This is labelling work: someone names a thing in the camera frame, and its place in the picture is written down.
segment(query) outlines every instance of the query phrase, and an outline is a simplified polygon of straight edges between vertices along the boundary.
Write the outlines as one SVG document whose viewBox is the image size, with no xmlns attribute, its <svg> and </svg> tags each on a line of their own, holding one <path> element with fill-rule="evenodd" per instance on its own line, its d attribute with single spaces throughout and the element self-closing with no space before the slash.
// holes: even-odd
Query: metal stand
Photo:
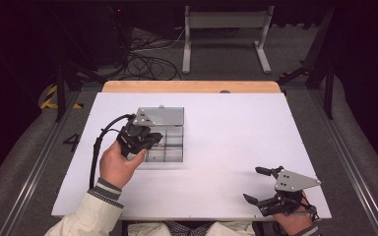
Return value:
<svg viewBox="0 0 378 236">
<path fill-rule="evenodd" d="M 259 40 L 254 41 L 254 46 L 259 56 L 263 72 L 272 72 L 266 54 L 263 50 L 266 36 L 269 31 L 275 7 L 270 6 L 262 12 L 190 12 L 190 7 L 185 8 L 185 46 L 183 52 L 183 74 L 190 73 L 191 40 L 190 29 L 205 28 L 263 28 Z"/>
</svg>

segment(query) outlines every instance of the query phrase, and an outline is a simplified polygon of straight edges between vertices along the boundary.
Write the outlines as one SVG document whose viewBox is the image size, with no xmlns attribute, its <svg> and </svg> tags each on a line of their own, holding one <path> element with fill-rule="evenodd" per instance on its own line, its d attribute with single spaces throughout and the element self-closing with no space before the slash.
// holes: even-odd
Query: hand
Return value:
<svg viewBox="0 0 378 236">
<path fill-rule="evenodd" d="M 121 155 L 121 145 L 115 141 L 103 152 L 99 162 L 100 177 L 122 189 L 131 179 L 136 168 L 143 162 L 146 150 L 142 149 L 132 160 Z"/>
<path fill-rule="evenodd" d="M 297 211 L 304 211 L 305 208 L 301 206 Z M 283 227 L 288 235 L 295 235 L 298 232 L 312 226 L 312 219 L 309 214 L 295 214 L 285 215 L 284 213 L 274 214 L 273 218 Z"/>
</svg>

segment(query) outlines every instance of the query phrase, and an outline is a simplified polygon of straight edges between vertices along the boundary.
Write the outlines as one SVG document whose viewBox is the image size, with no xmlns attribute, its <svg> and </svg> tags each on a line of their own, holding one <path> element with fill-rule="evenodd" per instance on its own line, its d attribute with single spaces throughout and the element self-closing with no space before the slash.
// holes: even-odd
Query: gray floor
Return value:
<svg viewBox="0 0 378 236">
<path fill-rule="evenodd" d="M 252 41 L 259 35 L 257 29 L 241 30 L 234 38 L 197 32 L 193 37 L 191 73 L 183 75 L 182 79 L 275 81 L 280 73 L 300 66 L 298 60 L 304 59 L 316 30 L 271 28 L 265 46 L 273 70 L 271 75 L 262 73 L 252 46 Z M 144 53 L 167 59 L 181 68 L 182 47 L 183 44 L 177 42 L 172 48 Z M 322 89 L 307 90 L 303 84 L 305 80 L 298 78 L 283 89 L 287 90 L 287 102 L 316 173 L 324 181 L 322 188 L 333 218 L 320 221 L 321 229 L 324 235 L 378 235 L 378 227 L 374 226 L 378 224 L 378 216 L 371 216 L 371 212 L 378 211 L 378 156 L 355 123 L 341 83 L 335 81 L 335 119 L 328 121 L 320 110 Z M 15 144 L 0 169 L 0 230 L 5 225 L 9 235 L 43 235 L 59 220 L 50 213 L 73 157 L 71 146 L 62 143 L 72 135 L 82 133 L 100 89 L 101 86 L 90 82 L 84 85 L 82 92 L 68 91 L 71 101 L 84 103 L 85 107 L 71 109 L 63 126 L 54 123 L 55 109 L 44 109 Z M 338 130 L 339 137 L 333 136 L 333 127 Z M 52 143 L 53 148 L 48 151 L 49 159 L 42 166 L 42 174 L 36 176 L 38 184 L 24 186 L 55 130 L 59 132 Z M 359 178 L 355 181 L 355 172 L 345 168 L 344 155 L 351 157 L 362 183 L 358 182 Z M 21 207 L 17 217 L 5 223 L 23 188 L 31 189 L 31 198 Z M 270 223 L 265 226 L 267 235 L 274 235 Z M 112 235 L 119 235 L 120 229 L 119 222 Z"/>
</svg>

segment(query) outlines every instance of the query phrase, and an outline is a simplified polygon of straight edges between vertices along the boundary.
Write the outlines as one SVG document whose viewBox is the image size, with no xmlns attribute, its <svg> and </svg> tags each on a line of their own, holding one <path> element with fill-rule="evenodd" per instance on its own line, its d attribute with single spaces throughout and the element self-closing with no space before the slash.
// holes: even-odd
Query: white table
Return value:
<svg viewBox="0 0 378 236">
<path fill-rule="evenodd" d="M 276 192 L 256 166 L 316 178 L 284 95 L 278 93 L 99 93 L 66 174 L 53 215 L 75 211 L 89 186 L 95 138 L 138 107 L 184 107 L 184 162 L 143 163 L 123 189 L 124 220 L 272 220 L 249 205 Z M 120 129 L 124 122 L 114 126 Z M 116 138 L 108 133 L 101 152 Z M 320 187 L 305 191 L 322 218 L 331 214 Z"/>
</svg>

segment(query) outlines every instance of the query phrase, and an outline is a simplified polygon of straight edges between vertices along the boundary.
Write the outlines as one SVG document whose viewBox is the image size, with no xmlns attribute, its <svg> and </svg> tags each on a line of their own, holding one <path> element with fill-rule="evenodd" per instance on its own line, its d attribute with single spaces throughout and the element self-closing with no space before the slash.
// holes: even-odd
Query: black clamp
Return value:
<svg viewBox="0 0 378 236">
<path fill-rule="evenodd" d="M 275 185 L 276 194 L 270 199 L 258 201 L 244 194 L 244 199 L 249 204 L 258 207 L 263 216 L 277 213 L 310 214 L 313 219 L 317 216 L 317 208 L 307 202 L 302 194 L 302 190 L 321 185 L 320 180 L 284 170 L 282 166 L 276 169 L 256 167 L 256 172 L 268 176 L 273 175 L 275 179 L 277 179 Z M 308 205 L 304 204 L 302 199 L 305 199 Z M 305 210 L 297 211 L 301 206 L 303 206 Z"/>
<path fill-rule="evenodd" d="M 128 118 L 128 122 L 122 127 L 116 140 L 121 144 L 121 154 L 125 157 L 131 152 L 137 154 L 142 149 L 151 149 L 154 144 L 158 144 L 162 139 L 160 133 L 150 133 L 148 126 L 134 125 L 136 115 Z"/>
</svg>

